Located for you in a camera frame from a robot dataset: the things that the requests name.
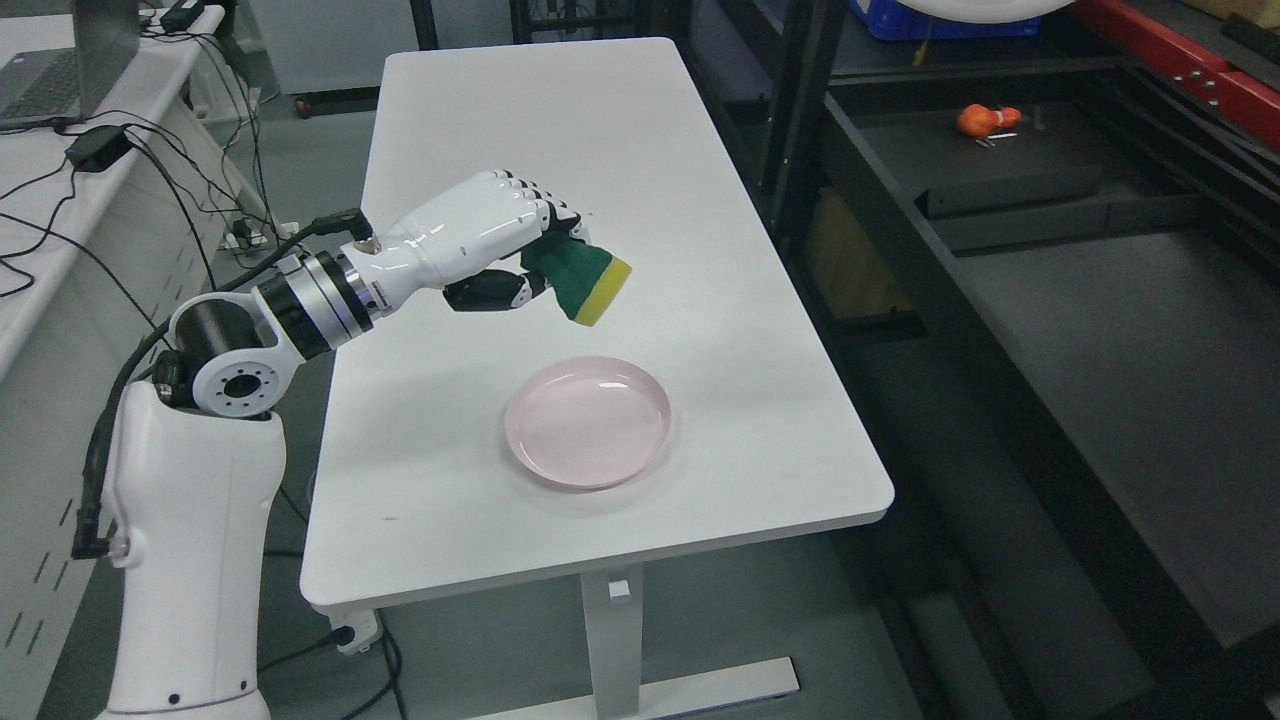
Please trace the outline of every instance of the robotic arm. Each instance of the robotic arm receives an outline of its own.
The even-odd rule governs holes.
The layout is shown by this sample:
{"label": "robotic arm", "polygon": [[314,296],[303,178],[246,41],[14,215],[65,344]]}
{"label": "robotic arm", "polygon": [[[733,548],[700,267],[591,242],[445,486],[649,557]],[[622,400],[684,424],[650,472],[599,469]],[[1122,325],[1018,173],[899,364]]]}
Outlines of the robotic arm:
{"label": "robotic arm", "polygon": [[535,183],[480,173],[381,234],[307,258],[248,293],[189,300],[172,322],[180,357],[161,364],[159,384],[173,405],[257,415],[275,406],[298,365],[370,331],[421,288],[444,291],[456,310],[520,307],[545,278],[485,268],[548,232],[589,240],[581,215]]}
{"label": "robotic arm", "polygon": [[[108,424],[95,432],[95,446],[109,442],[96,487],[118,530],[109,544],[97,538],[91,469],[105,451],[91,447],[73,556],[106,553],[125,570],[100,720],[266,720],[257,600],[268,514],[284,471],[283,428],[270,409],[298,365],[367,332],[421,288],[443,291],[457,310],[518,307],[545,279],[489,264],[549,232],[588,240],[581,215],[509,172],[480,173],[380,234],[358,210],[308,228],[351,231],[356,241],[247,293],[210,292],[182,305],[169,323],[175,350],[160,354],[150,382],[122,389],[118,380]],[[367,646],[378,632],[352,630],[346,642]]]}

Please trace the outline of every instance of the red beam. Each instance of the red beam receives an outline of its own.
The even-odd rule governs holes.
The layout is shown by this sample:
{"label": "red beam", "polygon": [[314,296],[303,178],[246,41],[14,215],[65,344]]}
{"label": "red beam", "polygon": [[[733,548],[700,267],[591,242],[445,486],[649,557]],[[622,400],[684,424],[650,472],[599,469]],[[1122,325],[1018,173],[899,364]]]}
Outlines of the red beam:
{"label": "red beam", "polygon": [[1280,92],[1229,60],[1124,4],[1078,0],[1076,19],[1093,32],[1179,82],[1187,92],[1216,108],[1262,142],[1280,150]]}

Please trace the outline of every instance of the yellow sponge layer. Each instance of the yellow sponge layer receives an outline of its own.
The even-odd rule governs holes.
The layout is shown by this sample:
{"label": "yellow sponge layer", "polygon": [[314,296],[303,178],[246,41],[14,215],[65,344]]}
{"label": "yellow sponge layer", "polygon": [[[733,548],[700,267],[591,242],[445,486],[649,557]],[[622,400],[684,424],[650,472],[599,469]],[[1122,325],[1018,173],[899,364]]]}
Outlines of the yellow sponge layer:
{"label": "yellow sponge layer", "polygon": [[579,307],[572,320],[586,327],[594,325],[600,319],[600,315],[609,309],[609,304],[613,302],[613,297],[622,290],[622,283],[627,282],[630,274],[631,265],[617,258],[609,260],[609,264],[600,273],[600,278],[595,281],[595,286],[586,296],[586,300],[582,301],[582,306]]}

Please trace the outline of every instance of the blue container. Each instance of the blue container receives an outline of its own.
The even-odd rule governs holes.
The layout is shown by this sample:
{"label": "blue container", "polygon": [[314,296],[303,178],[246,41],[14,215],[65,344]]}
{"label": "blue container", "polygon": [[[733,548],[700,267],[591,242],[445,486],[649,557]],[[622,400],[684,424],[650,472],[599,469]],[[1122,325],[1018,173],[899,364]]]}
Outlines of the blue container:
{"label": "blue container", "polygon": [[997,24],[957,23],[913,10],[896,0],[849,0],[849,6],[881,40],[1027,37],[1039,33],[1039,18]]}

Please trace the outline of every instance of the white ring light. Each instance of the white ring light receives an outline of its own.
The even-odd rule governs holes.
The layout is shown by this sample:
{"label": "white ring light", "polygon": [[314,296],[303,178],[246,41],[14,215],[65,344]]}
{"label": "white ring light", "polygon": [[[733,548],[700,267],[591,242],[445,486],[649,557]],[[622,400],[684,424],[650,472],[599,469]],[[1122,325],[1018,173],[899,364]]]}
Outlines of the white ring light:
{"label": "white ring light", "polygon": [[902,5],[961,23],[1014,23],[1070,5],[1071,0],[899,0]]}

